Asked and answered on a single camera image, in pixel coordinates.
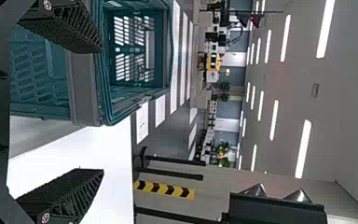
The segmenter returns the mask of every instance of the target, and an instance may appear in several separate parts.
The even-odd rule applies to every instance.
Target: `circular metal part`
[[[45,9],[46,9],[47,11],[50,11],[50,10],[52,9],[52,6],[51,6],[51,3],[50,3],[49,0],[44,0],[44,1],[43,1],[43,6],[45,6]]]
[[[49,220],[50,220],[50,213],[45,213],[45,214],[42,216],[42,224],[48,223]]]

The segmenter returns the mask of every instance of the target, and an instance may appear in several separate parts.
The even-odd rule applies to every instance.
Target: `gray wall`
[[[229,69],[231,75],[226,76],[226,69]],[[229,67],[223,66],[220,68],[220,79],[219,81],[227,81],[231,86],[243,86],[246,76],[246,67]]]
[[[218,146],[222,141],[229,142],[232,146],[236,147],[238,144],[238,138],[240,137],[239,133],[229,133],[229,132],[214,132],[215,145]]]
[[[219,102],[217,105],[217,117],[220,119],[240,119],[242,110],[241,101]]]
[[[283,198],[302,188],[315,203],[324,204],[328,215],[358,219],[358,203],[336,183],[300,180],[279,175],[263,175],[261,173],[237,171],[215,166],[204,168],[152,162],[151,167],[204,174],[204,181],[191,181],[157,175],[141,175],[141,180],[192,187],[195,188],[196,193],[195,200],[189,201],[134,191],[134,201],[139,206],[217,220],[222,212],[227,212],[228,210],[230,192],[240,192],[255,184],[263,183],[269,197]],[[180,223],[142,215],[138,216],[137,221],[138,224]]]
[[[286,63],[280,63],[284,14],[268,15],[266,27],[251,34],[251,42],[262,37],[263,62],[264,41],[267,30],[272,29],[270,63],[247,69],[247,81],[266,92],[262,121],[256,121],[256,113],[248,115],[252,131],[247,132],[246,141],[259,148],[255,169],[294,176],[304,119],[309,119],[313,126],[304,178],[337,180],[358,201],[358,17],[354,16],[358,4],[336,1],[326,57],[318,60],[325,1],[295,0],[286,5],[288,2],[267,1],[266,7],[292,15]],[[315,82],[321,83],[316,99],[310,97]],[[271,142],[274,99],[280,100],[280,109]],[[250,160],[251,153],[252,147],[247,147],[245,158]]]
[[[29,150],[60,139],[80,130],[70,121],[10,117],[10,152],[13,158]]]

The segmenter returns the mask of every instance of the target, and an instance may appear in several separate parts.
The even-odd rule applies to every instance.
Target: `ceiling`
[[[303,178],[337,181],[358,201],[358,1],[337,0],[325,57],[316,58],[325,0],[267,0],[264,26],[251,32],[261,38],[260,63],[247,68],[256,86],[255,109],[244,103],[247,118],[242,139],[242,168],[250,169],[257,144],[255,171],[295,176],[304,120],[312,123]],[[286,15],[291,14],[287,53],[281,63]],[[271,29],[269,63],[264,63]],[[317,98],[311,97],[320,84]],[[260,91],[265,92],[261,121]],[[274,100],[280,101],[275,137],[269,139]]]

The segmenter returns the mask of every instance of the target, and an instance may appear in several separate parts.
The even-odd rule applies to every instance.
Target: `light fixture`
[[[272,111],[271,130],[269,131],[269,140],[271,141],[273,141],[275,137],[275,127],[277,124],[278,109],[279,109],[279,101],[275,100],[274,109]]]
[[[255,86],[252,89],[252,102],[251,102],[251,110],[255,107]]]
[[[316,58],[324,58],[327,49],[328,37],[330,35],[331,20],[333,19],[334,4],[336,0],[326,0],[324,7],[324,19],[322,21],[321,35],[319,37]]]
[[[248,87],[246,88],[246,103],[249,103],[250,90],[251,90],[251,83],[248,82]]]
[[[286,60],[287,41],[289,39],[291,19],[292,19],[291,15],[286,16],[286,23],[284,24],[284,33],[283,33],[283,42],[282,42],[281,63],[284,63],[284,61]]]
[[[258,7],[259,7],[259,5],[260,5],[260,3],[259,3],[259,1],[257,1],[257,2],[255,3],[255,14],[258,14]]]
[[[258,61],[260,59],[260,48],[261,48],[261,38],[258,38],[258,41],[257,41],[257,53],[255,55],[255,64],[258,64]]]
[[[251,167],[252,172],[255,171],[255,156],[256,155],[257,155],[257,145],[254,146],[254,152],[253,152],[253,156],[252,156],[252,167]]]
[[[264,63],[269,63],[269,46],[271,45],[271,35],[272,35],[272,31],[268,30],[267,46],[266,46],[266,58],[264,59]]]
[[[261,3],[261,11],[264,13],[265,10],[266,10],[266,0],[263,0],[263,2]]]
[[[309,120],[304,121],[303,133],[301,136],[300,150],[298,152],[296,178],[302,178],[304,172],[305,159],[307,158],[308,143],[310,141],[310,130],[312,123]]]
[[[240,127],[242,127],[243,110],[241,111]]]
[[[245,132],[246,132],[246,118],[243,119],[242,137],[245,136]]]
[[[241,169],[242,169],[242,155],[240,155],[240,161],[238,164],[238,170],[241,170]]]
[[[237,145],[237,159],[240,156],[240,143]]]
[[[249,56],[251,55],[251,47],[248,47],[248,51],[246,52],[246,66],[249,65]]]
[[[255,56],[255,43],[252,44],[251,64],[253,64],[254,56]]]
[[[258,105],[258,121],[261,121],[261,114],[263,113],[263,104],[264,104],[264,92],[260,92],[260,103]]]

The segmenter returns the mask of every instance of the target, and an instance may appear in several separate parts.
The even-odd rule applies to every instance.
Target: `yellow and black hazard stripe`
[[[174,185],[159,184],[143,180],[137,180],[133,184],[133,189],[146,192],[154,193],[163,196],[194,200],[195,190],[193,188],[184,188]]]

